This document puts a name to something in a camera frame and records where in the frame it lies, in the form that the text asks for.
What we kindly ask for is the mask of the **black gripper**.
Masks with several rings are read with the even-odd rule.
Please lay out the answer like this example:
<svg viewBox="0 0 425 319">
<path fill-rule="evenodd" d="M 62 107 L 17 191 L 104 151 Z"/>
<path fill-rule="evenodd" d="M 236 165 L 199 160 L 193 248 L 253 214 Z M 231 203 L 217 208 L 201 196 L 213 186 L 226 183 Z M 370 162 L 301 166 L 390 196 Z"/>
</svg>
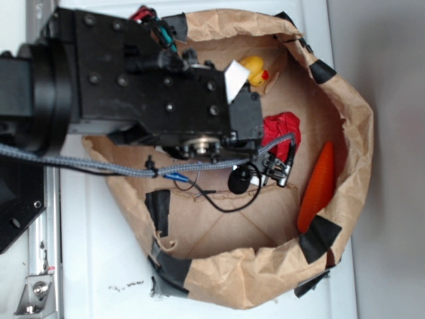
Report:
<svg viewBox="0 0 425 319">
<path fill-rule="evenodd" d="M 228 95 L 225 72 L 178 53 L 172 28 L 148 8 L 130 19 L 75 10 L 70 57 L 76 108 L 70 129 L 118 145 L 162 147 L 176 158 L 256 155 L 264 135 L 259 95 Z"/>
</svg>

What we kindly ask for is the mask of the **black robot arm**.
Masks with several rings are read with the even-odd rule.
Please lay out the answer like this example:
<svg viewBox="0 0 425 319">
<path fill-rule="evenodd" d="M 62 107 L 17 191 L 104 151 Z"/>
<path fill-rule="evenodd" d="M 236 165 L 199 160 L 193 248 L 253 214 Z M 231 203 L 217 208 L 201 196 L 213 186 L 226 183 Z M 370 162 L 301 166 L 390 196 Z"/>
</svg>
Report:
<svg viewBox="0 0 425 319">
<path fill-rule="evenodd" d="M 57 154 L 68 134 L 159 146 L 177 158 L 253 157 L 264 136 L 247 82 L 228 96 L 223 71 L 177 52 L 172 22 L 58 8 L 33 44 L 1 55 L 1 135 Z"/>
</svg>

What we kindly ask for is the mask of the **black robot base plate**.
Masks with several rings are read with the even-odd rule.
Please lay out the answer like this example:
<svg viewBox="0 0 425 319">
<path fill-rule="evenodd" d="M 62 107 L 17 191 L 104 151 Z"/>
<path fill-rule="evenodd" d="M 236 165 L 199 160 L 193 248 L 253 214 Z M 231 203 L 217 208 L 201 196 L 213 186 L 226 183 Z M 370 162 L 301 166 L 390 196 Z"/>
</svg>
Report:
<svg viewBox="0 0 425 319">
<path fill-rule="evenodd" d="M 2 159 L 2 254 L 7 252 L 44 208 L 44 168 L 11 159 Z"/>
</svg>

